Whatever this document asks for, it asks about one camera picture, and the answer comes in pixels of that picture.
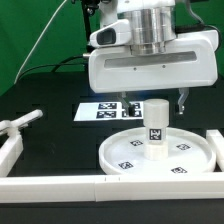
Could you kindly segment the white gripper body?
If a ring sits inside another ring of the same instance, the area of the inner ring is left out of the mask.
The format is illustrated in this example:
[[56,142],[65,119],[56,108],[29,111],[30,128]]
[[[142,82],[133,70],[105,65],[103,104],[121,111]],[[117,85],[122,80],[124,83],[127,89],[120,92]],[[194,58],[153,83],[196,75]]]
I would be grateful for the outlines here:
[[99,48],[89,57],[96,93],[210,86],[218,77],[215,30],[180,34],[161,54],[133,56],[127,46]]

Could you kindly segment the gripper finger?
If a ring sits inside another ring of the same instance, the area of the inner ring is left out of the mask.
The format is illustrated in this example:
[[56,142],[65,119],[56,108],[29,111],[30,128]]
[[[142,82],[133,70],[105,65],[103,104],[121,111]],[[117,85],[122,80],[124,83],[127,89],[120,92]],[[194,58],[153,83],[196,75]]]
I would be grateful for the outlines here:
[[127,94],[125,92],[121,92],[120,93],[120,101],[126,111],[126,116],[129,117],[130,116],[130,102],[127,98]]
[[180,88],[179,89],[179,99],[177,101],[178,103],[178,113],[180,115],[182,115],[184,113],[185,107],[184,107],[184,103],[187,100],[187,97],[189,95],[189,89],[187,87],[185,88]]

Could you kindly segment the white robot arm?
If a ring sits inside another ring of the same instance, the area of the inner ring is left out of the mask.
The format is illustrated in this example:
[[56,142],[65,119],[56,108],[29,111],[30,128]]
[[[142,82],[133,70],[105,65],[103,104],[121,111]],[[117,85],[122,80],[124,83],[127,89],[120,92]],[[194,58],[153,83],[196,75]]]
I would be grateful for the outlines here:
[[179,90],[178,111],[191,87],[217,80],[215,28],[202,21],[175,27],[175,4],[189,0],[111,0],[99,3],[100,29],[90,35],[89,83],[96,93],[116,92],[126,109],[131,91]]

